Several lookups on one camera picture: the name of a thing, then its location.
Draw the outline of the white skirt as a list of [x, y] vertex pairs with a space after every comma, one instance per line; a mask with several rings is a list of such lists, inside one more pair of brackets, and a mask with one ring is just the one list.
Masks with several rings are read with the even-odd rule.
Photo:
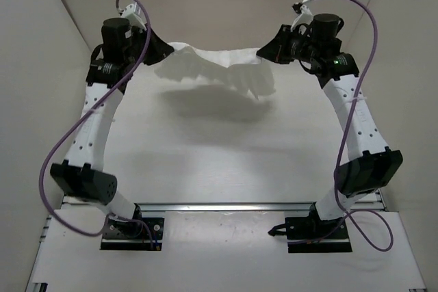
[[154, 69], [154, 73], [172, 81], [199, 77], [233, 88], [255, 98], [276, 92], [269, 62], [257, 55], [258, 48], [207, 51], [183, 42], [171, 42], [175, 50]]

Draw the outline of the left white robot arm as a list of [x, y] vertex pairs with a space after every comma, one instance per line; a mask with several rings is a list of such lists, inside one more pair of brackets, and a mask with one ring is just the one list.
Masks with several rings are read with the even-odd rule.
[[105, 146], [134, 70], [139, 64], [161, 62], [174, 48], [135, 14], [105, 20], [101, 35], [103, 42], [93, 50], [86, 76], [81, 122], [63, 162], [52, 164], [50, 175], [65, 195], [120, 218], [120, 229], [135, 236], [143, 219], [136, 204], [118, 191], [116, 177], [103, 171]]

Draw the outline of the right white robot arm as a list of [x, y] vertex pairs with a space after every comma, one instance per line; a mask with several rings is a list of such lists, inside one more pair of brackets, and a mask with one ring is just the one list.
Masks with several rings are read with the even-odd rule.
[[386, 186], [403, 161], [401, 152], [389, 147], [373, 120], [355, 59], [341, 50], [337, 34], [343, 26], [343, 19], [335, 14], [303, 12], [291, 25], [282, 25], [274, 39], [257, 52], [275, 64], [298, 61], [305, 72], [316, 76], [344, 133], [348, 161], [337, 166], [335, 187], [315, 203], [317, 214], [307, 220], [307, 231], [318, 238], [356, 201]]

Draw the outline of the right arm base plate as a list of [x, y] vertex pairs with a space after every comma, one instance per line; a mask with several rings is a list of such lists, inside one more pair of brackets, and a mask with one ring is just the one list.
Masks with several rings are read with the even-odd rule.
[[286, 217], [268, 231], [272, 237], [286, 236], [289, 254], [350, 253], [348, 229], [342, 219], [319, 222], [307, 217]]

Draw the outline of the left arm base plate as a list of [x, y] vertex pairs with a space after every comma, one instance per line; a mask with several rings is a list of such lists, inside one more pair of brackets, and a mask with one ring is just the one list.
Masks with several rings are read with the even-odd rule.
[[100, 250], [150, 251], [162, 250], [164, 217], [142, 217], [144, 224], [109, 219], [101, 235]]

